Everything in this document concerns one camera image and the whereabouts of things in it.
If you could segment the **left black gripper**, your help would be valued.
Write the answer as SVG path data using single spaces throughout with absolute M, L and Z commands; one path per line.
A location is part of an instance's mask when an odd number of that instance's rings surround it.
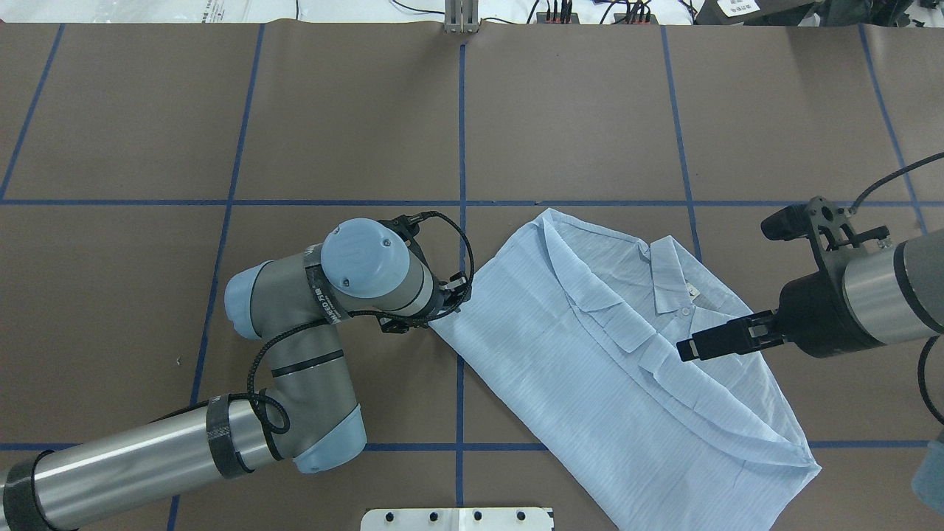
M 401 335 L 408 330 L 428 328 L 429 322 L 458 312 L 459 306 L 470 299 L 472 285 L 473 277 L 463 271 L 448 281 L 439 281 L 431 272 L 424 271 L 420 289 L 410 305 L 387 310 L 392 317 L 380 317 L 381 332 Z

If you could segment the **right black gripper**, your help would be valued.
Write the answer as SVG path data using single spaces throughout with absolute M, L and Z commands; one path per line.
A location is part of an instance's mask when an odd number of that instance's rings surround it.
M 817 271 L 783 286 L 779 307 L 699 330 L 678 341 L 682 362 L 762 352 L 789 342 L 815 358 L 876 349 L 884 344 L 856 321 L 847 306 L 843 273 Z

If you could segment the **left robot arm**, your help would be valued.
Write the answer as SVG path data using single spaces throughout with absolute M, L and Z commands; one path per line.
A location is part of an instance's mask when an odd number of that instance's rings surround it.
M 458 312 L 471 295 L 472 254 L 446 280 L 429 268 L 416 238 L 431 219 L 459 231 L 436 211 L 353 218 L 304 251 L 233 276 L 227 319 L 260 343 L 245 390 L 17 462 L 2 477 L 2 528 L 75 530 L 279 461 L 324 473 L 357 457 L 367 430 L 339 325 L 370 316 L 382 333 L 407 333 Z

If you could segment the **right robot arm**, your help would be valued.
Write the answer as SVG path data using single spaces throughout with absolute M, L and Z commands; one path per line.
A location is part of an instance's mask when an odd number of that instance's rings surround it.
M 942 232 L 936 231 L 788 282 L 777 308 L 699 330 L 676 347 L 680 359 L 691 362 L 785 344 L 830 358 L 924 340 L 918 393 L 941 421 L 926 374 L 929 354 L 941 339 Z

